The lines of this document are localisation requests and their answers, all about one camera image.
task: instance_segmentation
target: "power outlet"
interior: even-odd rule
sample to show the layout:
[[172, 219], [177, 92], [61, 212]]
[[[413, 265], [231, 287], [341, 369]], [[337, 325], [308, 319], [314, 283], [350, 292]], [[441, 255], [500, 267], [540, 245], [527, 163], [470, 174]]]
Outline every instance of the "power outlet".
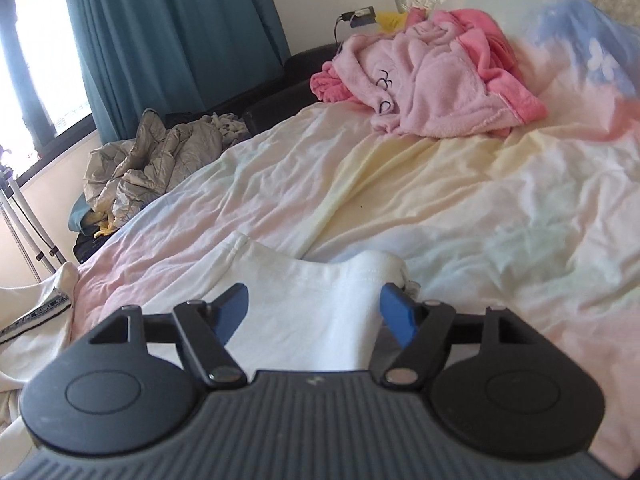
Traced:
[[376, 11], [373, 6], [350, 10], [342, 15], [342, 20], [348, 22], [351, 28], [363, 27], [376, 22]]

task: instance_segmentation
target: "black plastic device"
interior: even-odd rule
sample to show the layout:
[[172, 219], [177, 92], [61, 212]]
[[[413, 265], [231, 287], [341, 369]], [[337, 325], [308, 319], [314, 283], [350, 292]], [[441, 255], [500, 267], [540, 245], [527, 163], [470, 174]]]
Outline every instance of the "black plastic device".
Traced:
[[[587, 452], [604, 416], [598, 385], [513, 312], [457, 314], [395, 285], [380, 308], [403, 350], [379, 380], [258, 371], [248, 383], [224, 348], [248, 309], [244, 285], [160, 316], [123, 307], [25, 387], [40, 449], [11, 479], [616, 478]], [[184, 370], [147, 342], [175, 344]], [[468, 343], [478, 355], [445, 367]]]

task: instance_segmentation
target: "pink fleece robe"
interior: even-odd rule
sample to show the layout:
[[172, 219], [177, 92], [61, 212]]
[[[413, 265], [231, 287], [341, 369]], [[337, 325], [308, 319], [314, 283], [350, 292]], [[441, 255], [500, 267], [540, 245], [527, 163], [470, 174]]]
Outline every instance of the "pink fleece robe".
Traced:
[[[423, 7], [411, 7], [404, 24], [404, 30], [426, 20], [427, 13], [427, 9]], [[350, 101], [362, 104], [340, 80], [331, 61], [325, 61], [322, 64], [321, 72], [311, 76], [309, 86], [313, 94], [325, 103]]]
[[513, 50], [484, 12], [435, 11], [392, 36], [352, 36], [332, 68], [380, 130], [423, 137], [492, 132], [542, 119]]

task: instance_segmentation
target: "ribbed gray surface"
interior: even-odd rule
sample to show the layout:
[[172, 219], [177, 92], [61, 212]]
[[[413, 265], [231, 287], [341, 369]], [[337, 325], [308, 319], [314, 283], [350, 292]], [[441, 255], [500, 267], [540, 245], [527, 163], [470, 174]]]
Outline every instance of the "ribbed gray surface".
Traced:
[[179, 434], [123, 458], [42, 452], [12, 480], [615, 480], [586, 453], [543, 464], [488, 458], [451, 440], [420, 399], [368, 372], [262, 372], [209, 396]]

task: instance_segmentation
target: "tripod leg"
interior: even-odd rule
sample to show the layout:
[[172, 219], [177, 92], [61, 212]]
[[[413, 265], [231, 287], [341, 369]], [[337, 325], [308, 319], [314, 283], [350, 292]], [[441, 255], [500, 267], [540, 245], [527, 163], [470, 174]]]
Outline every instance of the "tripod leg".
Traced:
[[33, 238], [31, 238], [31, 235], [29, 234], [27, 229], [24, 227], [24, 225], [22, 225], [22, 223], [20, 222], [18, 215], [15, 213], [14, 209], [11, 207], [11, 204], [9, 204], [9, 201], [6, 199], [6, 196], [4, 195], [3, 192], [0, 192], [0, 205], [2, 205], [4, 212], [9, 216], [9, 218], [11, 218], [14, 225], [22, 233], [22, 236], [27, 241], [27, 243], [31, 246], [31, 248], [34, 251], [36, 251], [36, 260], [42, 261], [44, 266], [47, 267], [47, 270], [51, 274], [55, 274], [56, 273], [55, 267], [51, 265], [51, 262], [47, 260], [47, 257], [40, 250], [40, 247], [38, 246], [38, 244], [35, 242]]
[[20, 238], [18, 237], [18, 233], [15, 232], [14, 225], [11, 223], [11, 220], [9, 220], [9, 216], [4, 210], [4, 207], [2, 206], [2, 204], [0, 204], [0, 213], [2, 213], [2, 218], [4, 218], [4, 223], [6, 224], [7, 229], [9, 229], [9, 232], [11, 233], [11, 236], [13, 237], [15, 244], [18, 246], [18, 249], [20, 249], [20, 254], [22, 254], [24, 261], [29, 266], [29, 269], [33, 274], [33, 277], [36, 279], [36, 282], [41, 283], [42, 280], [40, 279], [40, 275], [38, 274], [38, 271], [33, 265], [31, 258], [27, 254], [27, 250], [24, 248], [24, 245], [20, 241]]
[[46, 243], [51, 248], [49, 254], [51, 256], [55, 256], [61, 264], [65, 263], [66, 260], [64, 256], [62, 255], [62, 253], [60, 253], [60, 250], [58, 249], [58, 247], [53, 243], [53, 240], [49, 238], [49, 235], [44, 230], [44, 227], [42, 227], [42, 224], [38, 220], [38, 217], [31, 210], [31, 207], [29, 206], [27, 199], [25, 199], [24, 195], [22, 194], [22, 191], [20, 190], [20, 186], [18, 186], [18, 183], [11, 177], [7, 179], [7, 182], [9, 183], [9, 186], [14, 192], [14, 198], [22, 208], [22, 212], [27, 217], [27, 220], [31, 223], [31, 225], [33, 225], [34, 229], [36, 229], [36, 231], [38, 232], [38, 234], [40, 235], [44, 243]]

